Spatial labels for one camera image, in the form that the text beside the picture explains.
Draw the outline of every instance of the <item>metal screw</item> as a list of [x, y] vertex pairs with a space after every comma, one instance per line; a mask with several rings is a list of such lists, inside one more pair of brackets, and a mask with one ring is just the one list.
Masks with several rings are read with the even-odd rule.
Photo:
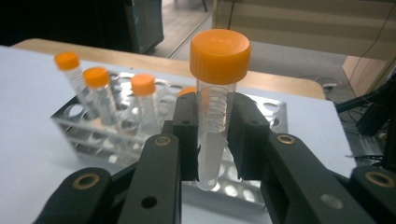
[[79, 190], [90, 189], [91, 187], [95, 186], [99, 180], [100, 176], [98, 174], [84, 174], [75, 179], [73, 182], [73, 188]]
[[277, 138], [277, 141], [286, 144], [286, 145], [291, 145], [295, 143], [295, 140], [293, 137], [291, 137], [290, 135], [286, 135], [286, 134], [281, 134], [279, 135]]
[[158, 137], [154, 140], [155, 145], [163, 147], [171, 143], [171, 139], [166, 136]]
[[330, 208], [341, 209], [344, 207], [343, 201], [330, 193], [320, 195], [320, 199]]

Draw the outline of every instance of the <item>rack hole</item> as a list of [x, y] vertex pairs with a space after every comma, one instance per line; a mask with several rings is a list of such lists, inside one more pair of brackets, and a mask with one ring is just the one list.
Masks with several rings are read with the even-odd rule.
[[64, 116], [67, 118], [73, 118], [82, 114], [84, 107], [82, 105], [70, 105], [64, 111]]
[[119, 77], [119, 83], [131, 83], [131, 78], [130, 77]]
[[134, 146], [132, 147], [132, 150], [138, 150], [139, 148], [141, 148], [142, 146], [138, 143], [135, 143]]
[[165, 83], [163, 83], [161, 81], [157, 81], [157, 82], [155, 82], [155, 87], [158, 90], [163, 89], [165, 87]]
[[110, 79], [111, 80], [116, 80], [117, 78], [119, 78], [119, 74], [110, 73]]
[[272, 112], [279, 111], [279, 105], [275, 105], [275, 104], [272, 104], [272, 103], [264, 103], [263, 105], [264, 105], [264, 107], [266, 109], [268, 109], [268, 110], [270, 110]]
[[221, 188], [221, 184], [219, 184], [219, 182], [218, 182], [218, 183], [216, 183], [216, 186], [215, 186], [212, 190], [210, 190], [210, 191], [216, 192], [216, 191], [218, 191], [220, 188]]
[[92, 133], [92, 138], [96, 140], [100, 140], [105, 138], [106, 136], [102, 133]]
[[165, 95], [163, 98], [161, 98], [160, 103], [173, 104], [176, 99], [177, 98], [173, 95]]
[[122, 129], [134, 129], [137, 126], [137, 122], [133, 119], [125, 119], [121, 123]]
[[250, 189], [244, 189], [243, 193], [244, 198], [248, 202], [254, 203], [256, 201], [253, 192]]
[[126, 110], [128, 108], [128, 105], [126, 104], [116, 104], [117, 110]]
[[231, 197], [236, 197], [238, 195], [238, 191], [236, 191], [236, 188], [233, 185], [225, 187], [224, 191], [228, 196]]
[[139, 115], [139, 107], [134, 107], [132, 108], [132, 115], [138, 116]]
[[111, 91], [113, 92], [113, 94], [118, 94], [122, 92], [122, 86], [119, 85], [114, 85], [111, 87]]
[[279, 126], [279, 119], [274, 118], [274, 119], [271, 121], [270, 124], [271, 124], [271, 126], [273, 126], [273, 127]]
[[168, 90], [173, 94], [178, 94], [181, 89], [183, 89], [181, 86], [170, 86]]

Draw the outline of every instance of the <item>orange screw cap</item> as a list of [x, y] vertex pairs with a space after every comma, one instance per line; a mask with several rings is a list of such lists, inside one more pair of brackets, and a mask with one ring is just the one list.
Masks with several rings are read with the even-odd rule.
[[58, 68], [64, 71], [79, 67], [79, 59], [75, 52], [64, 52], [57, 54], [54, 58]]
[[186, 87], [183, 88], [179, 93], [178, 96], [184, 95], [186, 93], [190, 93], [190, 92], [197, 92], [197, 88], [194, 86], [190, 86], [190, 87]]
[[83, 76], [90, 88], [100, 88], [110, 83], [110, 76], [104, 67], [89, 68], [84, 71]]
[[190, 70], [206, 83], [234, 84], [247, 74], [250, 52], [244, 35], [221, 29], [203, 31], [191, 41]]
[[132, 91], [137, 96], [147, 96], [155, 92], [155, 77], [151, 74], [137, 74], [131, 77]]

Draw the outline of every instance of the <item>screw hole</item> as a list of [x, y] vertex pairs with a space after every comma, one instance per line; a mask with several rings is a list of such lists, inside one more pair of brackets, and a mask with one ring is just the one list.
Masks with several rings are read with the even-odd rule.
[[166, 146], [171, 143], [171, 139], [166, 136], [158, 137], [154, 140], [155, 145], [159, 147]]
[[146, 209], [153, 208], [155, 205], [157, 205], [157, 199], [155, 197], [149, 196], [142, 201], [142, 207]]
[[79, 190], [90, 189], [95, 186], [99, 180], [99, 175], [95, 173], [81, 175], [73, 182], [73, 188]]
[[285, 134], [279, 135], [276, 139], [277, 139], [277, 141], [279, 141], [283, 144], [286, 144], [286, 145], [291, 145], [291, 144], [294, 144], [294, 142], [295, 142], [293, 137], [291, 137], [289, 135], [285, 135]]
[[371, 171], [366, 173], [366, 178], [370, 180], [372, 183], [383, 187], [383, 188], [394, 188], [395, 187], [395, 182], [394, 180], [389, 177], [388, 175], [376, 172], [376, 171]]

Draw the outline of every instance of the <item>centrifuge tube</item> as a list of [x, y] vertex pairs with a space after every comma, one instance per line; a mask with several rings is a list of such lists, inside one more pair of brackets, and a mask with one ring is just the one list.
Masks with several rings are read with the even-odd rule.
[[217, 184], [236, 83], [245, 77], [251, 47], [230, 30], [207, 30], [191, 41], [190, 70], [197, 78], [198, 176], [200, 189]]
[[140, 132], [149, 136], [160, 133], [154, 79], [151, 74], [131, 77], [132, 91], [139, 104]]
[[118, 122], [116, 103], [114, 102], [109, 83], [110, 76], [104, 67], [93, 67], [83, 73], [85, 83], [92, 92], [95, 108], [103, 125], [113, 126]]
[[98, 111], [93, 105], [92, 93], [83, 80], [77, 54], [75, 52], [64, 52], [56, 55], [54, 59], [58, 68], [64, 72], [79, 102], [87, 110], [88, 118], [96, 119]]

